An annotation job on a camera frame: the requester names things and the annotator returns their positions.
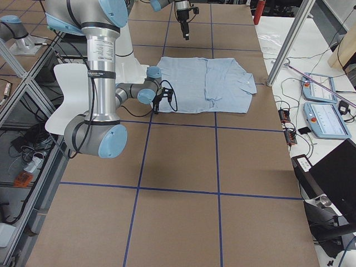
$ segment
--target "metal frame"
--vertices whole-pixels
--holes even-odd
[[[60,37],[56,37],[53,40],[51,43],[52,47],[56,45],[59,38]],[[12,96],[0,110],[0,127],[5,123],[6,119],[25,93],[30,95],[46,116],[50,117],[55,111],[52,102],[34,80],[41,68],[45,65],[51,53],[53,53],[53,49],[47,47],[31,70],[27,72],[15,56],[10,53],[5,43],[0,39],[0,56],[2,56],[10,65],[15,74],[22,79],[22,82],[18,85],[16,90],[13,91]],[[63,145],[63,137],[61,137],[58,142],[60,145]],[[66,167],[66,163],[67,160],[65,159],[65,156],[62,156],[57,146],[54,147],[48,156],[48,160],[44,165],[41,174],[37,178],[37,185],[28,199],[28,203],[26,204],[21,219],[15,224],[16,229],[9,245],[0,251],[0,266],[10,264],[14,255],[16,255],[16,266],[22,266],[26,263],[32,247],[34,246],[34,242],[36,241],[36,237],[29,237],[23,233],[23,231],[26,226],[29,226],[34,232],[39,232],[41,229],[45,217],[38,213],[36,207],[41,210],[49,208]]]
[[[315,0],[303,0],[301,6],[300,6],[300,10],[298,12],[298,14],[296,15],[293,24],[290,27],[290,30],[287,34],[287,37],[285,38],[285,41],[282,45],[282,48],[279,51],[279,54],[277,56],[277,59],[272,67],[272,70],[268,76],[267,79],[267,86],[272,86],[273,83],[275,82],[283,64],[285,59],[288,56],[289,51],[291,50],[294,41],[296,39],[296,37],[298,36],[298,33],[300,32],[304,21],[306,20],[306,18],[309,15],[310,10],[313,7],[313,4],[315,3]]]

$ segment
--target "electronic device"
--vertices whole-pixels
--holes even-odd
[[[356,144],[346,139],[309,170],[332,203],[356,223]]]
[[[324,194],[320,186],[310,174],[309,170],[312,167],[312,164],[304,154],[292,157],[291,163],[293,165],[295,176],[306,192],[308,198],[313,199]]]
[[[327,88],[335,92],[335,84],[334,79],[327,75],[315,74],[306,72],[310,78],[314,79],[315,81],[325,85]],[[303,88],[302,92],[304,97],[307,100],[316,101],[316,102],[327,102],[327,103],[334,103],[338,102],[337,98],[332,95],[327,90],[323,89],[321,86],[315,84],[312,81],[309,81],[307,78],[303,77]]]
[[[331,103],[307,102],[304,104],[305,118],[312,132],[321,139],[351,138],[336,105]]]

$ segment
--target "light blue joint cap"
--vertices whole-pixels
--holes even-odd
[[[126,25],[128,13],[124,0],[99,0],[99,4],[107,18],[116,27],[122,28]]]
[[[151,7],[154,9],[155,12],[162,9],[161,4],[158,0],[150,0]]]
[[[118,124],[111,128],[102,139],[98,155],[104,159],[112,159],[121,154],[126,146],[127,130],[124,125]]]
[[[149,104],[155,98],[156,93],[152,89],[142,89],[137,94],[137,100],[139,100],[142,104]]]
[[[48,13],[46,13],[46,18],[48,26],[57,31],[66,32],[74,35],[84,35],[84,33],[79,28],[67,22],[64,22]]]
[[[153,79],[158,79],[162,77],[162,72],[161,69],[158,68],[157,66],[152,66],[147,69],[147,77],[153,78]]]
[[[15,15],[7,15],[0,18],[0,21],[6,23],[21,23],[21,20]]]

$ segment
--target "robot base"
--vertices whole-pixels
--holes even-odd
[[[33,36],[27,36],[24,39],[16,40],[16,42],[10,47],[10,52],[14,56],[35,56],[39,49],[41,49],[42,45],[28,45],[27,42],[35,43],[43,43],[46,39],[38,38]]]

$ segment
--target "white table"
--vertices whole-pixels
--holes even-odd
[[[293,22],[292,18],[279,18],[279,17],[261,17],[259,25],[256,26],[256,31],[259,36],[260,45],[265,58],[266,69],[270,72],[273,66],[273,60],[268,58],[276,58],[280,50],[281,44],[283,44],[285,37],[289,31],[289,28]],[[311,18],[308,18],[300,31],[288,57],[311,57],[317,54],[321,54],[328,49],[328,44],[323,38],[322,34],[318,30],[316,24]],[[339,76],[343,72],[341,70],[333,69],[329,67],[327,61],[332,54],[331,50],[326,51],[322,56],[316,56],[313,58],[298,58],[290,59],[291,66],[297,68],[302,72],[319,73],[329,76]],[[297,80],[289,79],[283,82],[287,78],[295,78]],[[273,93],[276,97],[276,101],[280,98],[290,104],[291,107],[295,107],[298,103],[290,98],[285,97],[282,94],[281,83],[283,82],[283,91],[285,95],[296,98],[297,100],[301,94],[301,75],[294,72],[286,67],[282,68],[275,83],[273,84]],[[334,83],[337,91],[350,91],[355,92],[352,84],[348,80],[346,75],[334,78]],[[356,94],[342,94],[345,98],[356,102]],[[306,102],[303,97],[300,99],[300,106],[298,108],[292,108],[290,110],[290,118],[292,123],[296,125],[297,128],[302,128],[308,126],[304,111],[303,104]],[[277,108],[280,107],[280,102],[276,103]],[[356,110],[351,108],[351,113],[354,115]],[[352,140],[356,141],[356,122],[347,124],[349,131],[352,134]],[[314,152],[310,157],[310,162],[312,164],[317,163],[326,154],[331,152],[335,147],[337,147],[342,140],[323,140],[318,139],[314,134],[309,134],[314,145]],[[290,156],[296,156],[300,154],[306,154],[309,150],[308,144],[297,136],[297,145],[291,147]],[[324,267],[331,260],[324,250],[320,246],[315,246],[318,254],[320,266]],[[337,259],[334,262],[334,266],[337,266],[341,258],[342,253],[339,253]],[[356,263],[356,251],[347,252],[345,259],[343,261],[342,267],[352,267]]]

